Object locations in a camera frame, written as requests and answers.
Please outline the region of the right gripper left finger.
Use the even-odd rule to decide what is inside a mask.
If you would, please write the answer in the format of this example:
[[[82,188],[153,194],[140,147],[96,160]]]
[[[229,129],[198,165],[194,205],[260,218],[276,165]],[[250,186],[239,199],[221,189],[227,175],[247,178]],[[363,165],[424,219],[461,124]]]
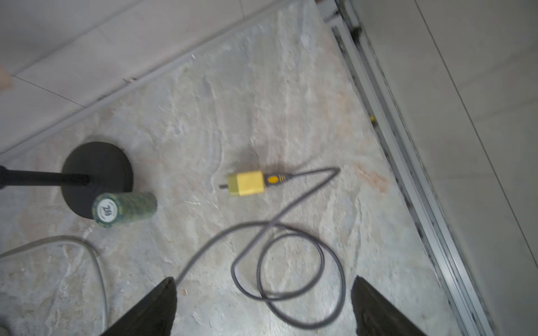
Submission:
[[[167,277],[102,335],[171,335],[176,311],[177,287]]]

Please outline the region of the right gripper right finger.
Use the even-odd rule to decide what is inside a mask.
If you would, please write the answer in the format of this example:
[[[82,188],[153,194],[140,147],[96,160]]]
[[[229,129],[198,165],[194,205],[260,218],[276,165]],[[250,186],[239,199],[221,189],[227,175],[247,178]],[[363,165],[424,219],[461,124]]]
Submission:
[[[357,335],[426,336],[363,277],[355,278],[351,301]]]

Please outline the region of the yellow charger plug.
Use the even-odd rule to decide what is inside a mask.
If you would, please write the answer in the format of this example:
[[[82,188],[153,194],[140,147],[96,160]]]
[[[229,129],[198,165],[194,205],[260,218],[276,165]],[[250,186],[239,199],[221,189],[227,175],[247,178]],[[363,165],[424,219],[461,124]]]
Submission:
[[[263,193],[266,183],[262,171],[242,172],[229,175],[227,182],[219,188],[227,190],[231,196],[245,197]]]

